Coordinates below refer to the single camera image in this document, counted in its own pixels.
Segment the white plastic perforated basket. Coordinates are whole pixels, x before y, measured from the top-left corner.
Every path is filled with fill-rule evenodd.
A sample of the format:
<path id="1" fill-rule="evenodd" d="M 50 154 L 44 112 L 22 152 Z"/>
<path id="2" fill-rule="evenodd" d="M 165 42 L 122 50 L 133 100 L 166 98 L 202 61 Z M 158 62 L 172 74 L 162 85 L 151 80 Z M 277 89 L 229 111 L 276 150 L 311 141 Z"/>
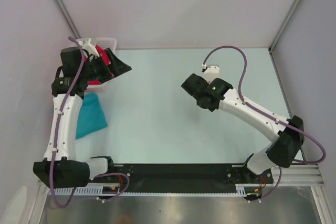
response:
<path id="1" fill-rule="evenodd" d="M 75 85 L 70 90 L 70 95 L 83 97 L 87 92 L 102 92 L 108 88 L 108 81 L 95 88 L 89 88 L 89 80 L 84 76 L 84 63 L 86 54 L 82 49 L 82 38 L 75 40 L 75 46 L 61 50 L 60 57 L 62 65 L 58 67 L 55 80 L 52 83 L 52 95 L 65 94 L 70 90 L 71 84 Z M 99 46 L 103 50 L 110 48 L 115 53 L 117 40 L 114 38 L 91 38 L 94 46 Z"/>

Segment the red t shirt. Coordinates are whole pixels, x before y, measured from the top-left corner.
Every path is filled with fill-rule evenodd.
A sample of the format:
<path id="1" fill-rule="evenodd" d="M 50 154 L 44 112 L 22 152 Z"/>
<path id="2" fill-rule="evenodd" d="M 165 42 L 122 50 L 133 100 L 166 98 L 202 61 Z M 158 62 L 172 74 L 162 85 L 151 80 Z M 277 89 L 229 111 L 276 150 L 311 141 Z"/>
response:
<path id="1" fill-rule="evenodd" d="M 100 57 L 103 59 L 103 61 L 105 62 L 106 66 L 110 63 L 105 51 L 99 47 L 99 46 L 96 46 L 96 49 L 98 51 L 98 53 L 100 54 Z M 103 85 L 105 82 L 99 82 L 99 81 L 89 81 L 88 85 L 89 85 L 89 88 L 95 88 L 95 87 L 99 87 L 101 85 Z"/>

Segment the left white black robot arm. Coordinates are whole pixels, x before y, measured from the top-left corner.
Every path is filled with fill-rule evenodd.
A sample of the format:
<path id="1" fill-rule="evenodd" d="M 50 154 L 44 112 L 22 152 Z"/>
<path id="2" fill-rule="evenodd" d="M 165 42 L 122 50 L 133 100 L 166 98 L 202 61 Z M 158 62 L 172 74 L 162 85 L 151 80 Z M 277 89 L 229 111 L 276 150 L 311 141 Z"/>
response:
<path id="1" fill-rule="evenodd" d="M 62 65 L 51 85 L 54 114 L 49 143 L 42 161 L 33 164 L 33 173 L 49 188 L 85 187 L 96 175 L 105 182 L 115 178 L 111 158 L 101 156 L 88 163 L 80 162 L 75 151 L 78 117 L 89 83 L 105 83 L 132 69 L 110 48 L 104 49 L 104 53 L 108 65 L 96 49 L 61 50 Z"/>

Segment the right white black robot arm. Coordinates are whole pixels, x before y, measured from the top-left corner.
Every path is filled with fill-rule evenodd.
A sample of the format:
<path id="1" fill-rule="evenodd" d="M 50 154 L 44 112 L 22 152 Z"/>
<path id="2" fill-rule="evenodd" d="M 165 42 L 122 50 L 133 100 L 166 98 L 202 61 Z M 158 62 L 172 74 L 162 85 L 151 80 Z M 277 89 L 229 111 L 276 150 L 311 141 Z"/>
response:
<path id="1" fill-rule="evenodd" d="M 258 106 L 252 109 L 244 102 L 230 83 L 215 78 L 208 82 L 203 77 L 191 74 L 181 87 L 196 100 L 197 106 L 211 112 L 222 110 L 243 120 L 264 135 L 270 144 L 256 154 L 251 154 L 241 171 L 243 179 L 254 183 L 261 174 L 275 166 L 288 168 L 296 158 L 304 137 L 303 120 L 297 116 L 285 119 L 272 116 L 268 110 Z"/>

